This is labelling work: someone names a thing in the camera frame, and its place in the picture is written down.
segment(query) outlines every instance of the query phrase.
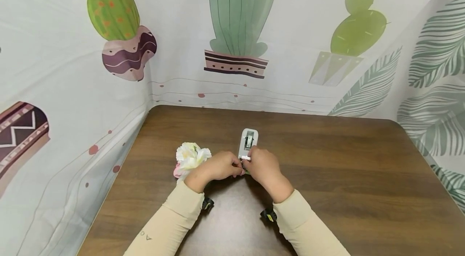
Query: wooden table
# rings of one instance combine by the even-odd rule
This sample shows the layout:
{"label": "wooden table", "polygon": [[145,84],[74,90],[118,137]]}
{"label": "wooden table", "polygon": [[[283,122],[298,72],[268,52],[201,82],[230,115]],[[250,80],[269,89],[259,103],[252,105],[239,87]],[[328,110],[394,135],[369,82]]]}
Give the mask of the wooden table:
{"label": "wooden table", "polygon": [[[175,187],[175,152],[196,142],[237,153],[244,128],[352,256],[465,255],[465,217],[402,128],[387,120],[158,106],[132,146],[79,256],[123,255]],[[268,194],[251,177],[214,182],[215,201],[180,256],[295,255],[259,213]]]}

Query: fabric backdrop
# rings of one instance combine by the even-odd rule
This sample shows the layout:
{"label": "fabric backdrop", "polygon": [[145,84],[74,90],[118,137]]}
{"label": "fabric backdrop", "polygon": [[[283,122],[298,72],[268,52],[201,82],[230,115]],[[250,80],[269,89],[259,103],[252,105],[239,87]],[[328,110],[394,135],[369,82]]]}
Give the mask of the fabric backdrop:
{"label": "fabric backdrop", "polygon": [[0,255],[75,255],[160,104],[395,121],[465,210],[465,0],[0,5]]}

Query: flower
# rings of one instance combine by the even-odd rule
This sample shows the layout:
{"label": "flower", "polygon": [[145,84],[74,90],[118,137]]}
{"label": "flower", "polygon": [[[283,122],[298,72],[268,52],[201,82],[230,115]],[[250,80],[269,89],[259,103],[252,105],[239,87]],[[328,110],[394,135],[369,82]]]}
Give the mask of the flower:
{"label": "flower", "polygon": [[210,149],[201,149],[196,143],[183,143],[176,150],[176,160],[178,163],[173,171],[174,177],[178,179],[178,182],[184,180],[190,171],[210,157],[212,157]]}

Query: purple wavy pot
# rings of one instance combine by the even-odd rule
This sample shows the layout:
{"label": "purple wavy pot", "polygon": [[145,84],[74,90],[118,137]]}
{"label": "purple wavy pot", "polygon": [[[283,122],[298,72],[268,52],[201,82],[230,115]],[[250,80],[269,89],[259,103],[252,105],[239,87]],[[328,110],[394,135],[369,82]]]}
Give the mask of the purple wavy pot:
{"label": "purple wavy pot", "polygon": [[103,65],[113,75],[129,81],[141,81],[144,67],[155,55],[157,41],[144,26],[130,40],[113,40],[105,43],[102,51]]}

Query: beige long sleeve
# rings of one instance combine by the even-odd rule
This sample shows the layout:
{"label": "beige long sleeve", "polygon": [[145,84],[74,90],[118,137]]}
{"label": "beige long sleeve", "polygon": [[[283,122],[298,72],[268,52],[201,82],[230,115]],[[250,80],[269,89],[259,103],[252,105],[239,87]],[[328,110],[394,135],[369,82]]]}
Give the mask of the beige long sleeve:
{"label": "beige long sleeve", "polygon": [[201,212],[205,196],[178,183],[124,256],[173,256]]}
{"label": "beige long sleeve", "polygon": [[280,204],[273,204],[279,232],[299,256],[350,256],[336,236],[310,208],[300,192]]}

